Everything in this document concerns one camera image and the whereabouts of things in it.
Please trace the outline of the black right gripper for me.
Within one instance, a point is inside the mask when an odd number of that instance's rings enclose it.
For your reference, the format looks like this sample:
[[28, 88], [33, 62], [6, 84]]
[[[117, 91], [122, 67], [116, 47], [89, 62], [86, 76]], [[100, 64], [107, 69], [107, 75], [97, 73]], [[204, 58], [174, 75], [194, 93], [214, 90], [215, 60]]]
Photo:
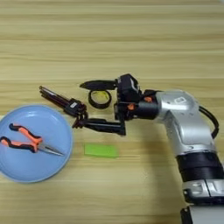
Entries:
[[[88, 90], [114, 90], [116, 88], [115, 80], [90, 80], [80, 84], [81, 88]], [[117, 102], [114, 105], [115, 119], [119, 121], [129, 121], [135, 118], [154, 120], [158, 116], [158, 100], [156, 98], [157, 90], [146, 89], [143, 93], [139, 92], [138, 98], [129, 99], [125, 94], [117, 94]], [[78, 128], [88, 128], [98, 132], [114, 133], [120, 136], [126, 135], [126, 129], [123, 122], [108, 122], [105, 119], [89, 118], [79, 120]]]

